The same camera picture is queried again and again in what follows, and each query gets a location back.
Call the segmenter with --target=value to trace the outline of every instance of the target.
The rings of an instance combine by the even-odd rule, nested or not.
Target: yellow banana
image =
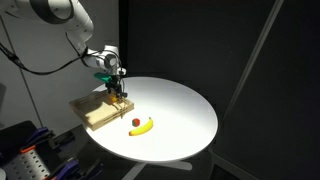
[[[129,132],[129,136],[137,136],[148,132],[153,127],[153,120],[149,117],[149,121],[143,126],[137,127]]]

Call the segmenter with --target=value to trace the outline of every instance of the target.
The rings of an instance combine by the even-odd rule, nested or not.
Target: round white table
[[[218,127],[216,113],[210,103],[194,90],[179,83],[151,77],[124,78],[125,92],[134,109],[92,131],[91,138],[109,152],[137,161],[123,178],[134,179],[148,164],[191,170],[192,165],[179,160],[206,148]],[[101,85],[94,91],[105,90]],[[140,126],[151,117],[153,128],[139,136],[129,136],[132,120]]]
[[[0,168],[0,179],[6,179],[6,172]]]

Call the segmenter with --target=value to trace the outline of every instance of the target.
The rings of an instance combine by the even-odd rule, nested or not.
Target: cable
[[[68,42],[70,43],[70,46],[73,48],[73,50],[77,53],[78,56],[80,56],[79,52],[77,51],[76,47],[74,47],[74,45],[71,43],[69,37],[68,37],[68,33],[66,33],[66,38],[68,40]]]
[[[68,38],[68,35],[66,34],[66,37],[67,37],[67,40],[68,42],[70,43],[70,45],[72,46],[72,48],[76,51],[76,48],[73,46],[73,44],[71,43],[70,39]],[[23,63],[20,61],[19,57],[16,55],[16,54],[13,54],[12,52],[10,52],[7,48],[5,48],[1,43],[0,43],[0,50],[8,57],[8,59],[10,61],[12,61],[16,66],[18,66],[19,68],[27,71],[27,72],[30,72],[32,74],[35,74],[35,75],[39,75],[39,76],[43,76],[43,75],[49,75],[49,74],[52,74],[52,73],[55,73],[57,71],[60,71],[62,69],[64,69],[65,67],[69,66],[70,64],[74,63],[75,61],[83,58],[82,56],[80,56],[80,54],[78,53],[78,51],[76,51],[76,53],[78,54],[78,57],[70,60],[69,62],[67,62],[66,64],[62,65],[60,68],[56,69],[56,70],[53,70],[53,71],[48,71],[48,72],[38,72],[38,71],[32,71],[30,69],[28,69],[27,67],[25,67],[23,65]],[[97,54],[99,52],[111,52],[112,54],[114,54],[118,61],[119,61],[119,64],[120,64],[120,67],[121,67],[121,72],[122,72],[122,62],[119,58],[119,56],[114,52],[114,51],[110,51],[110,50],[100,50],[100,51],[96,51],[96,52],[93,52],[93,53],[90,53],[88,55],[92,55],[94,57],[97,57],[97,58],[101,58],[99,56],[96,56],[94,54]]]
[[[15,15],[13,15],[13,14],[11,14],[11,13],[7,12],[7,11],[6,11],[6,14],[8,14],[8,15],[9,15],[9,16],[11,16],[11,17],[14,17],[14,18],[20,19],[18,16],[15,16]]]
[[[12,43],[12,41],[11,41],[11,38],[10,38],[10,36],[9,36],[7,27],[6,27],[6,25],[4,24],[4,21],[3,21],[3,18],[2,18],[1,15],[0,15],[0,22],[1,22],[1,25],[3,26],[3,30],[4,30],[4,32],[5,32],[5,35],[7,36],[8,43],[9,43],[9,45],[10,45],[12,51],[13,51],[13,53],[11,53],[11,52],[8,50],[8,53],[9,53],[9,54],[11,53],[12,55],[14,55],[14,54],[15,54],[15,50],[14,50],[14,47],[13,47],[13,43]],[[20,75],[21,75],[21,77],[22,77],[23,84],[24,84],[25,87],[26,87],[27,93],[28,93],[29,98],[30,98],[30,100],[31,100],[31,104],[32,104],[32,106],[33,106],[33,109],[34,109],[34,111],[35,111],[35,114],[36,114],[36,116],[37,116],[37,118],[38,118],[39,124],[40,124],[41,127],[43,127],[43,123],[42,123],[42,121],[41,121],[40,113],[39,113],[38,108],[37,108],[37,106],[36,106],[36,104],[35,104],[34,98],[33,98],[32,94],[31,94],[31,90],[30,90],[30,87],[29,87],[29,85],[28,85],[28,83],[27,83],[25,74],[22,72],[21,69],[19,69],[19,73],[20,73]]]

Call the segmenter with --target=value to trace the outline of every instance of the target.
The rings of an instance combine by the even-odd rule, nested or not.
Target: wooden block
[[[70,105],[93,131],[134,109],[133,102],[126,98],[113,103],[106,90],[71,101]]]

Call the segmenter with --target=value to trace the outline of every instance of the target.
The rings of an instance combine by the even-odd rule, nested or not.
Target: dark background
[[[3,103],[5,92],[6,92],[6,87],[0,83],[0,113],[1,113],[1,109],[2,109],[2,103]],[[2,128],[3,126],[4,125],[0,121],[0,128]]]
[[[214,153],[261,179],[320,179],[317,1],[283,3],[225,114],[274,2],[120,1],[121,57],[128,76],[187,85],[226,117]]]

